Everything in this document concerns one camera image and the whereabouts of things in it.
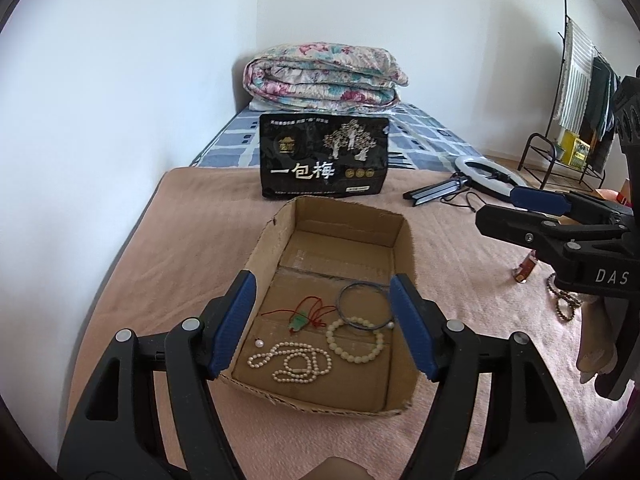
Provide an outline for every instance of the hanging clothes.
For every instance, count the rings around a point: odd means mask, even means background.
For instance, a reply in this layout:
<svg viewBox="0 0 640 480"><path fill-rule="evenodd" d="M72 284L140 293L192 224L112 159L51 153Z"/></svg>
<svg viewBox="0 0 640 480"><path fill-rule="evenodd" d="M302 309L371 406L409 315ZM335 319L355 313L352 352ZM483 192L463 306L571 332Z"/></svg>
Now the hanging clothes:
<svg viewBox="0 0 640 480"><path fill-rule="evenodd" d="M613 124L611 100L616 91L616 78L616 73L611 65L602 56L598 55L593 58L591 85L584 111L584 122L597 140L602 140L604 134Z"/></svg>
<svg viewBox="0 0 640 480"><path fill-rule="evenodd" d="M564 34L561 92L554 118L560 126L576 134L580 131L587 107L593 53L589 37L569 18Z"/></svg>
<svg viewBox="0 0 640 480"><path fill-rule="evenodd" d="M580 138L585 132L591 134L591 151L587 163L596 173L602 174L609 160L614 139L613 95L618 89L620 78L611 65L601 55L593 59L589 99L580 130Z"/></svg>

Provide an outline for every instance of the pearl bead bracelet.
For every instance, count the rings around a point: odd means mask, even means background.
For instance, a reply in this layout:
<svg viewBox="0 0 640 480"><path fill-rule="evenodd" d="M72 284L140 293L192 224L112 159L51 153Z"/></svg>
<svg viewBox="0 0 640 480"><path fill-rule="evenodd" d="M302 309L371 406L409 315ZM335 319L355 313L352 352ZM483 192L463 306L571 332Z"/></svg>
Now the pearl bead bracelet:
<svg viewBox="0 0 640 480"><path fill-rule="evenodd" d="M348 317L347 320L362 326L366 326L368 328L375 326L373 323L369 322L367 319L362 319L361 317L357 317L357 316ZM373 331L374 335L376 336L376 347L371 351L370 354L363 355L363 356L353 356L349 354L347 351L343 350L341 347L339 347L338 343L335 342L334 332L338 327L342 325L344 325L344 320L337 319L327 327L326 341L329 343L329 349L333 350L337 355L339 355L345 361L348 361L350 363L356 363L356 364L368 363L370 361L373 361L373 359L375 359L376 357L378 357L378 355L380 355L380 352L382 352L382 350L385 347L385 337L382 335L382 332L380 332L380 330Z"/></svg>
<svg viewBox="0 0 640 480"><path fill-rule="evenodd" d="M286 350L279 350L282 347L292 347ZM318 366L318 354L322 354L326 359L326 368L321 370ZM267 364L272 357L277 355L286 355L284 359L284 369L277 370L271 377L277 383L301 383L309 384L315 381L319 376L325 375L331 371L331 357L329 353L321 348L314 348L306 343L283 342L277 343L268 352L262 354L254 354L247 359L247 364L251 368L261 368ZM306 368L291 368L289 362L295 357L302 357L306 361ZM262 358L262 361L254 363L254 359ZM281 375L289 376L289 378L280 377Z"/></svg>

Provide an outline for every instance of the folded quilt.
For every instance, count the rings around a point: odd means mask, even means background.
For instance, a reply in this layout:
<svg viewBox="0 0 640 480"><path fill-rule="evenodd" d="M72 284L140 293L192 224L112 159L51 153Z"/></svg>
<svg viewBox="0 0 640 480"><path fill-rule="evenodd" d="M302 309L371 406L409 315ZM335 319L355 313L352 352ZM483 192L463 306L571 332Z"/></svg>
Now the folded quilt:
<svg viewBox="0 0 640 480"><path fill-rule="evenodd" d="M273 101L265 101L264 99L260 99L259 97L254 97L253 99L251 99L251 102L249 102L249 110L254 112L281 112L282 109L283 108L278 103L275 103ZM287 110L287 111L291 113L304 113L304 112L308 112L309 109L306 108L305 110ZM331 114L331 115L342 114L342 112L337 112L335 110L322 110L322 113ZM367 115L387 117L387 116L394 116L395 114L396 114L396 108L394 107L394 108L387 108L386 110L379 110L376 113L369 112ZM363 114L359 114L357 112L351 112L351 115L360 116Z"/></svg>
<svg viewBox="0 0 640 480"><path fill-rule="evenodd" d="M371 113L400 101L407 76L383 48L335 43L283 44L244 69L244 88L285 110Z"/></svg>

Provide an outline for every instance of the bed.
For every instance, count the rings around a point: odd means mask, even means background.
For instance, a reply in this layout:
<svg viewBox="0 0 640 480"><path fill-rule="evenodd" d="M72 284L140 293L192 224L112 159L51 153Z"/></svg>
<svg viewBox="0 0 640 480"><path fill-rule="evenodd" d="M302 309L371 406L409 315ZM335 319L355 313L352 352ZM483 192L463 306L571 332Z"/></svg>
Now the bed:
<svg viewBox="0 0 640 480"><path fill-rule="evenodd" d="M447 318L461 319L486 335L529 333L558 384L589 459L625 411L628 395L612 402L597 396L592 384L579 384L575 355L580 323L558 321L544 285L549 266L540 264L525 285L517 284L511 267L526 256L526 249L482 237L469 210L441 203L415 208L402 199L407 189L441 179L441 173L391 169L379 195L346 200L407 218L415 243L416 286ZM210 298L226 291L281 206L261 197L257 169L178 168L166 174L88 323L68 415L118 330L164 332L197 316ZM164 445L170 461L181 465L164 374L157 374L156 387ZM482 376L463 466L478 456L489 388L489 378ZM436 388L422 378L412 407L391 418L301 413L221 381L210 383L210 389L248 480L295 480L329 456L363 465L376 480L395 480L411 455ZM291 445L283 449L283 442Z"/></svg>
<svg viewBox="0 0 640 480"><path fill-rule="evenodd" d="M191 163L200 168L254 168L260 166L258 135L261 114L245 108L213 138ZM401 103L389 115L390 168L452 173L460 155L480 155L473 147L428 113Z"/></svg>

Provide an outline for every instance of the gold logo on bag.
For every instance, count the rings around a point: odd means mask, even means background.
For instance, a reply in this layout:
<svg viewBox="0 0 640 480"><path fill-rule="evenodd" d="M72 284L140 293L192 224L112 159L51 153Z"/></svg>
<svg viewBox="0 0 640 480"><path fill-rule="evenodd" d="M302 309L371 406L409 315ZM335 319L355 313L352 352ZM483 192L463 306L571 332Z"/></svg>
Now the gold logo on bag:
<svg viewBox="0 0 640 480"><path fill-rule="evenodd" d="M280 153L293 153L296 147L296 141L291 137L283 137L278 141L278 151Z"/></svg>

